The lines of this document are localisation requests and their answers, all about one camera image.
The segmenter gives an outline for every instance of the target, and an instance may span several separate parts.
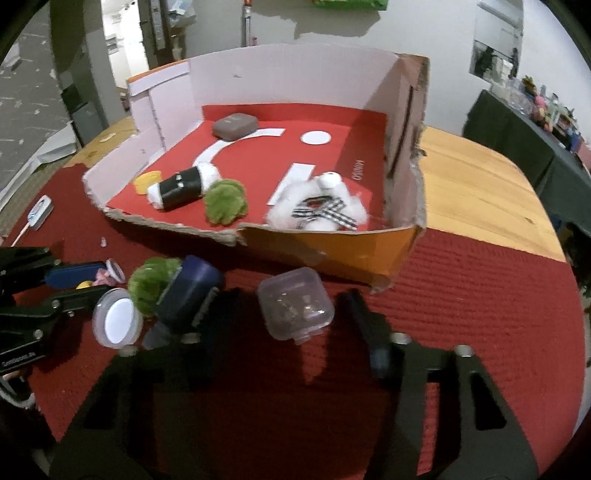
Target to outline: open box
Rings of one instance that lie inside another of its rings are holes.
[[[138,132],[86,172],[86,191],[110,218],[243,244],[265,258],[385,288],[426,225],[418,144],[427,82],[424,57],[335,44],[264,45],[183,60],[129,79]],[[218,148],[211,124],[235,112],[254,114],[260,129],[281,134]],[[302,146],[308,130],[329,131],[332,140]],[[204,154],[224,178],[246,187],[249,213],[231,227],[209,226],[201,200],[159,212],[135,194],[131,181],[140,173],[161,170],[166,178]],[[365,199],[365,231],[262,225],[267,200],[297,162],[313,164],[312,176],[342,175]]]

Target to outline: clear plastic case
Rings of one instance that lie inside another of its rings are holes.
[[[332,322],[335,307],[318,273],[304,267],[263,280],[256,291],[267,330],[296,344],[319,335]]]

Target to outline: white electronic device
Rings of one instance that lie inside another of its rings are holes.
[[[51,202],[51,199],[47,195],[41,197],[27,214],[27,223],[22,228],[11,247],[14,247],[17,244],[29,227],[33,227],[33,230],[39,230],[39,227],[43,224],[52,210],[53,203]]]

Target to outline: plaid bow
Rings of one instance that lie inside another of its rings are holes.
[[[347,230],[357,230],[357,222],[340,212],[343,208],[345,208],[343,200],[325,195],[312,197],[299,203],[291,212],[291,216],[302,219],[298,224],[299,229],[304,228],[312,220],[322,217],[345,227]]]

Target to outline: table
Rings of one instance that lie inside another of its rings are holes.
[[[55,210],[23,245],[59,243],[68,262],[114,257],[128,273],[151,255],[191,252],[224,271],[229,287],[245,291],[289,269],[252,260],[238,247],[108,220],[86,198],[79,181],[85,166],[77,163],[92,164],[105,144],[115,148],[133,129],[127,123],[113,132],[46,185],[41,194],[51,196]],[[543,471],[571,437],[582,392],[582,314],[570,267],[533,189],[511,162],[434,129],[426,130],[422,146],[429,228],[394,288],[373,296],[362,291],[372,310],[423,345],[471,344]],[[332,298],[352,287],[324,280]],[[371,381],[361,340],[337,316],[325,334],[296,347],[266,333],[252,295],[241,313],[240,345],[206,394],[204,434],[219,477],[361,479],[388,402]],[[97,344],[89,322],[68,321],[75,323],[55,338],[57,351],[30,378],[58,439],[114,354]],[[427,398],[427,412],[421,472],[433,458],[436,393]]]
[[[591,236],[591,177],[552,135],[483,90],[468,113],[463,136],[513,161],[549,215],[571,222]]]

